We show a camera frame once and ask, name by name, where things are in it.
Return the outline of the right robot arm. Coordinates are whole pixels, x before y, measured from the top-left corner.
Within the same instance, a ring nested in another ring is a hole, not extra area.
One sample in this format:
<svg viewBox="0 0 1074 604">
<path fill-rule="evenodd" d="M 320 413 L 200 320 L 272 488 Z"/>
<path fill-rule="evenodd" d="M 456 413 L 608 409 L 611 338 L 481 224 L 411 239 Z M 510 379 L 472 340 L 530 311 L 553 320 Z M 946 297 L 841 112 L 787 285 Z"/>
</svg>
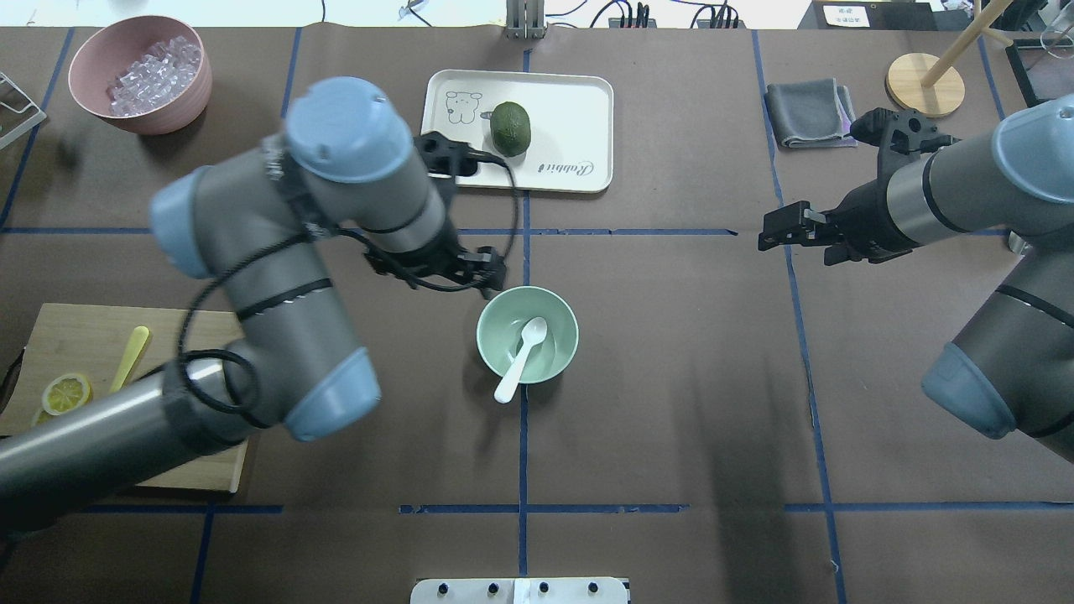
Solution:
<svg viewBox="0 0 1074 604">
<path fill-rule="evenodd" d="M 757 247 L 821 246 L 825 265 L 886 263 L 985 231 L 1016 263 L 925 372 L 940 408 L 991 440 L 1024 433 L 1073 456 L 1073 99 L 1060 96 L 979 135 L 952 136 L 920 111 L 875 107 L 852 123 L 876 148 L 874 179 L 839 206 L 798 201 L 764 215 Z"/>
</svg>

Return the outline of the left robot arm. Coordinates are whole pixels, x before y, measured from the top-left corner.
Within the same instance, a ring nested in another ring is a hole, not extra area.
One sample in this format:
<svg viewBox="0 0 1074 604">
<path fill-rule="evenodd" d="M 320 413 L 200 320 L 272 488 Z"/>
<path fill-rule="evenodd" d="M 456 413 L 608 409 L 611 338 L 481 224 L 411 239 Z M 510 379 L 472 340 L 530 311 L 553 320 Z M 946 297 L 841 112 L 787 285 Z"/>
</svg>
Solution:
<svg viewBox="0 0 1074 604">
<path fill-rule="evenodd" d="M 413 135 L 365 80 L 318 81 L 280 133 L 155 195 L 151 232 L 207 286 L 174 359 L 122 390 L 3 441 L 3 543 L 201 456 L 284 425 L 310 442 L 381 397 L 368 349 L 315 241 L 353 238 L 379 274 L 441 292 L 503 289 L 506 253 L 467 251 L 449 215 L 456 179 L 503 158 Z"/>
</svg>

